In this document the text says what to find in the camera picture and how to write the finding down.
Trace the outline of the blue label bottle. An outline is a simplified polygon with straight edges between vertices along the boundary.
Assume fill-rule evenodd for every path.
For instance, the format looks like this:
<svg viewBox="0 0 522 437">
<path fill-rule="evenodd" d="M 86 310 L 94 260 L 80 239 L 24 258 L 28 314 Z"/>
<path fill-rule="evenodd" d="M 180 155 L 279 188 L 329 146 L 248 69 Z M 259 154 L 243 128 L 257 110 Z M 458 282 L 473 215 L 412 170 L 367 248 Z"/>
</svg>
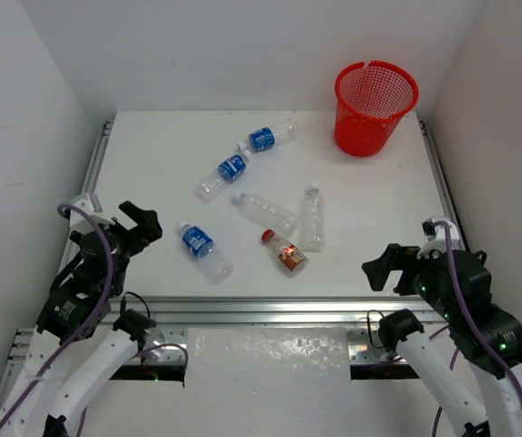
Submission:
<svg viewBox="0 0 522 437">
<path fill-rule="evenodd" d="M 181 221 L 179 235 L 190 258 L 211 284 L 218 285 L 232 274 L 232 260 L 202 228 Z"/>
<path fill-rule="evenodd" d="M 239 151 L 259 153 L 292 142 L 297 137 L 297 123 L 288 119 L 250 133 L 237 145 Z"/>
<path fill-rule="evenodd" d="M 245 172 L 250 160 L 249 151 L 226 158 L 198 184 L 196 195 L 204 202 L 210 203 Z"/>
</svg>

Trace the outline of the red cap brown bottle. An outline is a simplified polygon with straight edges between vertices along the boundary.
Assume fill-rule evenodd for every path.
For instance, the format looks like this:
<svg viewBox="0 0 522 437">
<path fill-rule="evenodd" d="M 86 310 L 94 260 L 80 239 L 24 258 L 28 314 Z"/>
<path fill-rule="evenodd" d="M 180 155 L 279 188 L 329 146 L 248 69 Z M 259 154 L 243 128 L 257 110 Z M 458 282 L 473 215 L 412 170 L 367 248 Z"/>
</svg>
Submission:
<svg viewBox="0 0 522 437">
<path fill-rule="evenodd" d="M 302 271 L 308 263 L 307 257 L 297 246 L 272 229 L 263 232 L 261 241 L 271 250 L 283 270 L 290 276 Z"/>
</svg>

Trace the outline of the clear plastic bottle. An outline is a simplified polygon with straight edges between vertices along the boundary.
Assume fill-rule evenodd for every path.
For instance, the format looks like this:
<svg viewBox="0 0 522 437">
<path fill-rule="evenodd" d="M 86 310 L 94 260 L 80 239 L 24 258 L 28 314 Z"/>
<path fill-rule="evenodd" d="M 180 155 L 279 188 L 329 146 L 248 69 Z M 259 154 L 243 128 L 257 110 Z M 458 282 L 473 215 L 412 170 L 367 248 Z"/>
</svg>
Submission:
<svg viewBox="0 0 522 437">
<path fill-rule="evenodd" d="M 302 250 L 321 252 L 325 246 L 324 199 L 319 186 L 310 184 L 303 193 L 300 208 Z"/>
</svg>

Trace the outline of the clear plastic bottle diagonal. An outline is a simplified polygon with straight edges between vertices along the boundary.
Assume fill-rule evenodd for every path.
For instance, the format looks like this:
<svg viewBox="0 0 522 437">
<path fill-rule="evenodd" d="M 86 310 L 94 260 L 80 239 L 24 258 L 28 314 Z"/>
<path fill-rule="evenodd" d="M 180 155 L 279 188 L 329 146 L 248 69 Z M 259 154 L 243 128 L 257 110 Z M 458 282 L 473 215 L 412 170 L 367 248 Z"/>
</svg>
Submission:
<svg viewBox="0 0 522 437">
<path fill-rule="evenodd" d="M 235 192 L 232 203 L 241 215 L 253 223 L 291 237 L 298 226 L 298 217 L 266 198 L 251 193 Z"/>
</svg>

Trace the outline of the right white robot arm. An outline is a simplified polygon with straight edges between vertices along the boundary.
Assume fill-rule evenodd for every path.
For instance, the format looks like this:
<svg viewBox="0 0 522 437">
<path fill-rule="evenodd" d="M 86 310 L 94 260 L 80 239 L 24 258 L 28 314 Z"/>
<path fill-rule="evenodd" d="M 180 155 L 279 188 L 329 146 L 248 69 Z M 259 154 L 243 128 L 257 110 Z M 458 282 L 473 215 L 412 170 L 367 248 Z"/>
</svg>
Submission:
<svg viewBox="0 0 522 437">
<path fill-rule="evenodd" d="M 423 299 L 453 342 L 444 359 L 411 310 L 379 321 L 380 348 L 412 368 L 456 436 L 522 436 L 522 324 L 492 300 L 486 253 L 389 245 L 362 265 L 372 290 L 394 271 L 395 291 Z"/>
</svg>

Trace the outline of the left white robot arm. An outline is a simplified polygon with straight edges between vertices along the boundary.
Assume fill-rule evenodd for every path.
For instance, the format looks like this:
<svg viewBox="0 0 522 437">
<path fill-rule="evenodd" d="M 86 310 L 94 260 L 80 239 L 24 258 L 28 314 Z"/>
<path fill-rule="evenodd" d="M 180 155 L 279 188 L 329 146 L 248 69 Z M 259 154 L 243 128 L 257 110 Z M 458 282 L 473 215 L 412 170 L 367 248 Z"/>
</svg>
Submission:
<svg viewBox="0 0 522 437">
<path fill-rule="evenodd" d="M 78 251 L 56 275 L 36 320 L 24 366 L 0 407 L 0 436 L 66 436 L 110 377 L 145 351 L 156 322 L 126 309 L 91 357 L 70 369 L 79 345 L 110 313 L 111 299 L 122 295 L 131 258 L 163 236 L 156 211 L 130 201 L 118 208 L 134 227 L 106 218 L 88 199 L 59 205 Z"/>
</svg>

